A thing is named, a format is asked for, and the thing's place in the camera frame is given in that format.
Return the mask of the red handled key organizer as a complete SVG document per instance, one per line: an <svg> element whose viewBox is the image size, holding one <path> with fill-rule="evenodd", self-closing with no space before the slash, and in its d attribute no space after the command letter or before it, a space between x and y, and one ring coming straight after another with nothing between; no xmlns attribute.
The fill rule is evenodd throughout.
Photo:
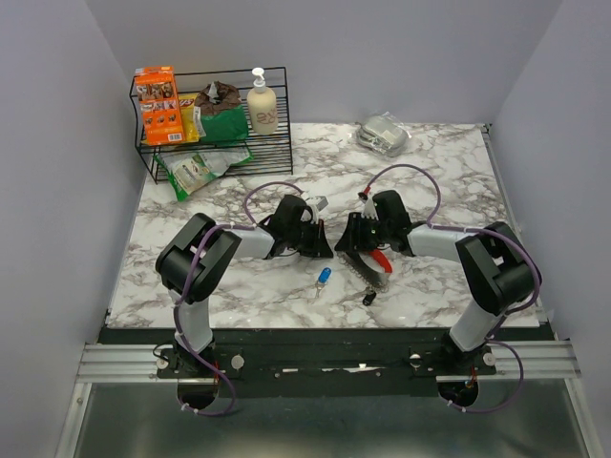
<svg viewBox="0 0 611 458"><path fill-rule="evenodd" d="M368 290L385 292L390 285L390 273L370 255L357 252L338 252L340 261L359 279Z"/></svg>

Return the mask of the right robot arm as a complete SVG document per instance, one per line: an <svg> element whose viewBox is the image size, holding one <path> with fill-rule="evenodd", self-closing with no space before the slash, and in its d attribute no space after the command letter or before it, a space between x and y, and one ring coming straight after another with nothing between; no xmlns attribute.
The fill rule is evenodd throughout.
<svg viewBox="0 0 611 458"><path fill-rule="evenodd" d="M392 190L369 196L361 212L348 214L344 233L335 252L379 288L384 281L362 259L387 245L406 257L449 260L462 266L471 301L446 333L439 350L441 366L452 374L463 372L474 362L474 352L509 315L518 302L533 298L541 275L512 229L498 221L485 228L443 228L425 221L412 221L400 195Z"/></svg>

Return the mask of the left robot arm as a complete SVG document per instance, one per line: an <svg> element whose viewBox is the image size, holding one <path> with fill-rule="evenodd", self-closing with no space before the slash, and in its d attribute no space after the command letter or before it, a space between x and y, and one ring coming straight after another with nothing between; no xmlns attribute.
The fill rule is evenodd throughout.
<svg viewBox="0 0 611 458"><path fill-rule="evenodd" d="M331 259L333 252L320 212L322 196L286 195L275 212L260 222L220 224L197 213L162 250L155 269L175 301L175 340L183 348L179 366L192 377L212 363L209 297L234 259L272 260L285 252L311 259Z"/></svg>

